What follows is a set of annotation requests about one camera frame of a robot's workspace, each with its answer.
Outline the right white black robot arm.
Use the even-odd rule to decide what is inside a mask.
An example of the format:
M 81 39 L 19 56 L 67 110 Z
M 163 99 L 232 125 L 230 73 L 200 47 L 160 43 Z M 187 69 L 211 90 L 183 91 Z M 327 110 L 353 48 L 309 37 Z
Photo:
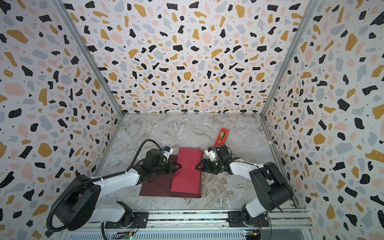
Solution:
M 246 162 L 232 155 L 225 145 L 208 148 L 205 153 L 209 158 L 201 160 L 196 165 L 196 170 L 213 175 L 226 172 L 252 181 L 256 198 L 245 204 L 241 213 L 243 222 L 247 225 L 292 199 L 293 191 L 275 163 Z

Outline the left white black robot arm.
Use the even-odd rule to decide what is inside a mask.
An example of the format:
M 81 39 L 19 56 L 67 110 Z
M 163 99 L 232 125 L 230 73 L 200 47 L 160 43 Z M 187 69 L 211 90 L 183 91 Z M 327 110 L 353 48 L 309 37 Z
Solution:
M 120 189 L 150 181 L 153 175 L 169 175 L 181 170 L 182 165 L 169 159 L 172 153 L 169 147 L 151 149 L 143 160 L 128 170 L 96 178 L 75 177 L 53 203 L 47 217 L 47 229 L 53 233 L 74 231 L 88 223 L 130 227 L 135 223 L 132 208 L 122 201 L 104 205 L 100 199 Z

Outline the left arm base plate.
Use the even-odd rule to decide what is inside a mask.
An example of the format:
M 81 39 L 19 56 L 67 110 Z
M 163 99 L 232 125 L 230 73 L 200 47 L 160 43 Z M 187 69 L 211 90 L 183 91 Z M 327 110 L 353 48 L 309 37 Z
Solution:
M 106 222 L 105 229 L 145 229 L 148 223 L 149 212 L 134 212 L 122 201 L 117 201 L 120 207 L 124 208 L 124 214 L 118 222 Z

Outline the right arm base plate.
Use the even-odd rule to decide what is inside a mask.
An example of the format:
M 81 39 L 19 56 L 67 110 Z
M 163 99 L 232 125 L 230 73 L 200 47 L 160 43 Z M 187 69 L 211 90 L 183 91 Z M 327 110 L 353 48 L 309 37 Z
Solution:
M 252 218 L 247 216 L 244 211 L 229 211 L 226 221 L 230 228 L 267 228 L 270 226 L 267 214 Z

